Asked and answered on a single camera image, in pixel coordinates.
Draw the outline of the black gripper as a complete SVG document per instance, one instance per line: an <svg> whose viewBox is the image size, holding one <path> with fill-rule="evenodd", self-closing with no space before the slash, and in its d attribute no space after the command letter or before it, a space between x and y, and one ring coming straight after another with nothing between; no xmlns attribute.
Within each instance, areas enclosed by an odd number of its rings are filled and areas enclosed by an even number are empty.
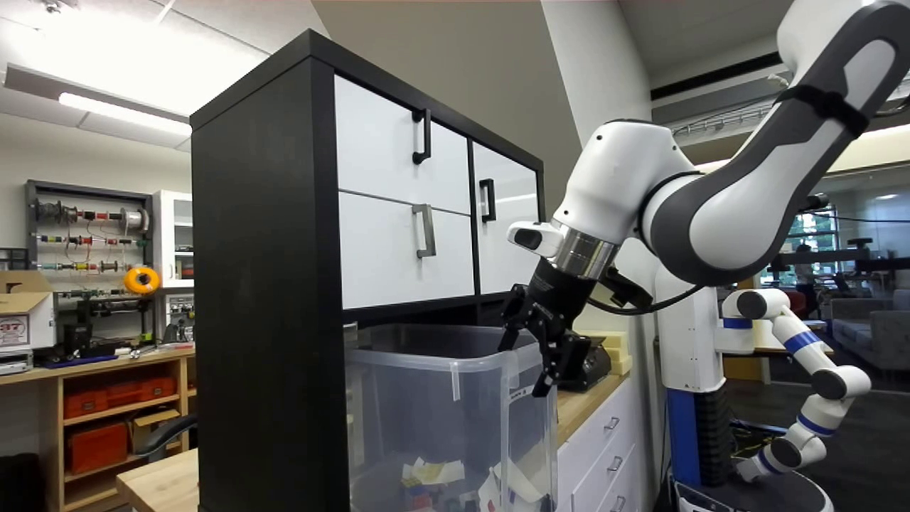
<svg viewBox="0 0 910 512"><path fill-rule="evenodd" d="M541 340L543 369L531 386L536 397L587 383L583 362L588 340L571 333L571 323L583 313L591 289L591 279L564 272L547 258L538 262L527 284L509 289L499 349L511 349L520 329L530 329Z"/></svg>

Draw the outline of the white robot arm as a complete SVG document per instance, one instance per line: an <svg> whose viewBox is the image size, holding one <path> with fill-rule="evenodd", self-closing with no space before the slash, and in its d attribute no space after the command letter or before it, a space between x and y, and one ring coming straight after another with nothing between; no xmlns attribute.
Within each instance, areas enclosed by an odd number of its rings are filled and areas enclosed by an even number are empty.
<svg viewBox="0 0 910 512"><path fill-rule="evenodd" d="M554 212L509 227L538 257L506 303L541 345L538 394L574 366L571 322L625 239L698 286L774 258L800 201L910 72L910 0L794 0L777 46L794 80L726 164L701 174L672 127L611 120L583 146Z"/></svg>

